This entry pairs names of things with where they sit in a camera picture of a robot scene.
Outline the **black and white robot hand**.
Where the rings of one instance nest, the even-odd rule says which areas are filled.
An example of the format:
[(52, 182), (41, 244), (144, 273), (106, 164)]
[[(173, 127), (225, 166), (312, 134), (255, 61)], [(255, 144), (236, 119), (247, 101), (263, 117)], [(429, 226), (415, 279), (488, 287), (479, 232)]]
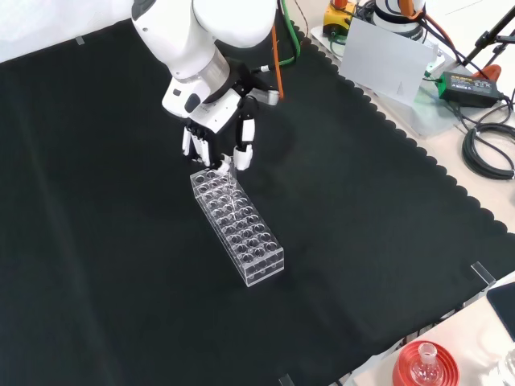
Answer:
[[(219, 175), (228, 173), (232, 166), (247, 170), (253, 158), (257, 107), (254, 97), (242, 98), (233, 89), (218, 101), (199, 105), (183, 129), (183, 155)], [(236, 142), (233, 155), (228, 156), (216, 150), (217, 135), (232, 125), (236, 126)]]

